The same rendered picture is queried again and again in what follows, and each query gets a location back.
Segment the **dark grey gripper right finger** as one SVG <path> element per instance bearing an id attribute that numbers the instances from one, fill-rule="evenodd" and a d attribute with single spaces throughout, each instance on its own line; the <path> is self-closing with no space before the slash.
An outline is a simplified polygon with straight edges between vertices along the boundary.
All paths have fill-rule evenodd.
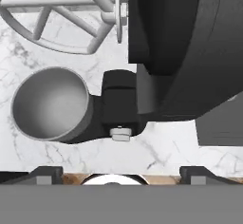
<path id="1" fill-rule="evenodd" d="M 179 168 L 180 184 L 188 185 L 239 185 L 239 182 L 216 176 L 204 166 L 181 166 Z"/>

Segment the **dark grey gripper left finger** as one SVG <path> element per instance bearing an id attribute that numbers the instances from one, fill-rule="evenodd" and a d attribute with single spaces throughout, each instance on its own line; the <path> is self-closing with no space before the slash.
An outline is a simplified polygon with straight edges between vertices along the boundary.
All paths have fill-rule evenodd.
<path id="1" fill-rule="evenodd" d="M 62 166 L 39 166 L 28 174 L 3 181 L 4 185 L 60 185 L 63 183 Z"/>

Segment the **grey metal mixer bowl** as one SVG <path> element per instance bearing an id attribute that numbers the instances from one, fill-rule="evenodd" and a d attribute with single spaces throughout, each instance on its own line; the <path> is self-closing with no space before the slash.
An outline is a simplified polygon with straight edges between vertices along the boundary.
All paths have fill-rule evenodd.
<path id="1" fill-rule="evenodd" d="M 11 116 L 26 137 L 69 141 L 87 129 L 93 99 L 84 79 L 66 67 L 53 66 L 25 78 L 14 92 Z"/>

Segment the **white mixer lock knob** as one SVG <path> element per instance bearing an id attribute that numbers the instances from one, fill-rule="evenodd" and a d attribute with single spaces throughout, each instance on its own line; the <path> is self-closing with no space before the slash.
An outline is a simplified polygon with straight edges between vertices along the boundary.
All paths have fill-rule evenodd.
<path id="1" fill-rule="evenodd" d="M 131 128 L 124 128 L 118 126 L 110 130 L 110 137 L 114 141 L 130 141 L 131 135 L 132 135 Z"/>

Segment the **black stand mixer base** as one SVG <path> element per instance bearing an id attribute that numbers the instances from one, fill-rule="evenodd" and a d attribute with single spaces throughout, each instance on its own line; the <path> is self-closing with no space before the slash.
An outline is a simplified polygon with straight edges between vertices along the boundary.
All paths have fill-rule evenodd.
<path id="1" fill-rule="evenodd" d="M 64 143 L 76 144 L 111 138 L 110 130 L 118 126 L 131 128 L 133 137 L 140 134 L 146 126 L 146 121 L 138 113 L 136 74 L 132 71 L 105 71 L 102 94 L 89 95 L 88 99 L 82 126 L 74 136 L 64 140 Z"/>

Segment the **dark grey box appliance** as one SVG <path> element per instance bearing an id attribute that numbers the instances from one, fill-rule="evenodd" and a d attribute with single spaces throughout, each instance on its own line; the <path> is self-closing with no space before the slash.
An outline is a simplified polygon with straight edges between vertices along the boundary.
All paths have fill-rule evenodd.
<path id="1" fill-rule="evenodd" d="M 243 147 L 243 92 L 196 119 L 200 146 Z"/>

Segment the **white round disc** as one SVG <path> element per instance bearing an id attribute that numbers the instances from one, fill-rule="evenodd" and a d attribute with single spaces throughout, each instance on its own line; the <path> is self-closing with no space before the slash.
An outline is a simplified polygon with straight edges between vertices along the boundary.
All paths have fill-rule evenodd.
<path id="1" fill-rule="evenodd" d="M 92 174 L 86 177 L 82 185 L 147 185 L 148 182 L 140 175 Z"/>

